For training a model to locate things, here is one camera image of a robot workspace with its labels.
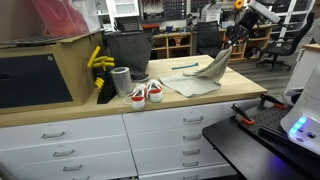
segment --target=cylindrical container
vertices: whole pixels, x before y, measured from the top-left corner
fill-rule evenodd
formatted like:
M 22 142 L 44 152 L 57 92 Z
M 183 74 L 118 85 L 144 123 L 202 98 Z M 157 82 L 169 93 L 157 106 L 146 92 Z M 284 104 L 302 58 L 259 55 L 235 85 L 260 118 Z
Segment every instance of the cylindrical container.
M 132 92 L 130 71 L 127 67 L 118 67 L 111 71 L 113 83 L 116 87 L 117 96 L 125 97 Z

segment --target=countertop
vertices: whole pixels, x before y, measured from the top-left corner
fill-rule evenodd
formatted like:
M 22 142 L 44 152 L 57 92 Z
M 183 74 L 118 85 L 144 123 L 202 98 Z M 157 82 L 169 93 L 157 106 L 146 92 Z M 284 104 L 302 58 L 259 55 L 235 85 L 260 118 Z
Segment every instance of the countertop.
M 319 44 L 306 44 L 303 46 L 306 50 L 320 52 Z
M 149 62 L 146 72 L 150 75 L 150 79 L 159 79 L 159 75 L 163 74 L 176 74 L 183 71 L 192 71 L 204 68 L 212 61 L 213 59 L 207 55 L 152 60 Z M 195 62 L 198 62 L 199 66 L 187 69 L 171 70 L 173 66 L 190 65 Z M 151 103 L 147 100 L 143 111 L 250 99 L 259 97 L 261 93 L 267 91 L 263 87 L 255 84 L 230 68 L 227 68 L 223 78 L 220 80 L 220 83 L 222 84 L 221 89 L 191 98 L 184 97 L 176 91 L 164 86 L 162 102 Z M 96 104 L 97 96 L 98 90 L 95 90 L 87 102 L 82 106 L 2 114 L 0 115 L 0 127 L 133 112 L 130 105 L 123 103 L 123 98 L 116 96 L 108 104 L 98 105 Z

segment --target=office chair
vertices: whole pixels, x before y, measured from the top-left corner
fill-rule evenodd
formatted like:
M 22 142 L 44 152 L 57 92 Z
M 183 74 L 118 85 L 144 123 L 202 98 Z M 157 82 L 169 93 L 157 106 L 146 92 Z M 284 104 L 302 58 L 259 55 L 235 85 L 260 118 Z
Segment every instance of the office chair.
M 197 53 L 208 54 L 215 58 L 222 50 L 218 22 L 198 22 L 197 26 Z
M 268 45 L 268 47 L 263 50 L 263 53 L 269 53 L 269 57 L 273 56 L 272 60 L 263 60 L 256 64 L 258 67 L 259 64 L 271 64 L 272 67 L 270 71 L 273 71 L 274 65 L 279 64 L 280 66 L 287 67 L 287 71 L 291 69 L 291 66 L 285 64 L 283 61 L 277 61 L 278 56 L 290 56 L 296 51 L 297 46 L 299 45 L 303 36 L 310 30 L 314 21 L 314 12 L 310 12 L 307 16 L 307 23 L 301 28 L 299 32 L 295 34 L 292 38 L 290 37 L 280 37 L 275 39 L 272 43 Z

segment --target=gray cloth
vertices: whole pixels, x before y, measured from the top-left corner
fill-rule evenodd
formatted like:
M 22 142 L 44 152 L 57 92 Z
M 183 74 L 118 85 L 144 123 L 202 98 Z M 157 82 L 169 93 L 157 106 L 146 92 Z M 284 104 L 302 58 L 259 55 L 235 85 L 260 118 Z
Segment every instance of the gray cloth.
M 180 92 L 186 97 L 199 96 L 218 90 L 221 87 L 219 80 L 226 71 L 231 51 L 232 47 L 220 51 L 216 59 L 201 70 L 175 75 L 162 75 L 160 80 L 165 86 Z

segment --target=box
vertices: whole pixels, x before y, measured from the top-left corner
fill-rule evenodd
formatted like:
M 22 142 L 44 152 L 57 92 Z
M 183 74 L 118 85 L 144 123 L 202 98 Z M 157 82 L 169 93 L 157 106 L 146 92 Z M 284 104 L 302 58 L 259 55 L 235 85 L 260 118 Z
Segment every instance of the box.
M 0 114 L 82 105 L 94 90 L 87 68 L 102 34 L 0 48 Z
M 91 0 L 32 0 L 51 35 L 89 34 L 101 29 Z

